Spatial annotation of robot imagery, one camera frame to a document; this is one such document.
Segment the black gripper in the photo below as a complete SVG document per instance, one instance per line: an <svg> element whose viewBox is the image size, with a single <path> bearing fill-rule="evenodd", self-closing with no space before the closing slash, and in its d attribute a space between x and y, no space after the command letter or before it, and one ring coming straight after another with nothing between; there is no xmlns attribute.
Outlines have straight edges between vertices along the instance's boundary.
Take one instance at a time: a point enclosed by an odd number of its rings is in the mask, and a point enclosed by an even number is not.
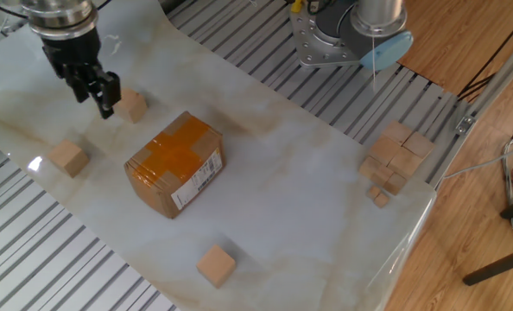
<svg viewBox="0 0 513 311"><path fill-rule="evenodd" d="M99 63L98 53L101 48L96 28L89 32L68 40L56 41L41 39L42 49L47 56L53 70L60 79L66 80L78 103L83 103L89 97L84 82L72 66ZM113 115L113 105L121 100L120 78L113 72L106 72L98 68L95 78L88 84L88 90L98 106L101 118L107 119Z"/></svg>

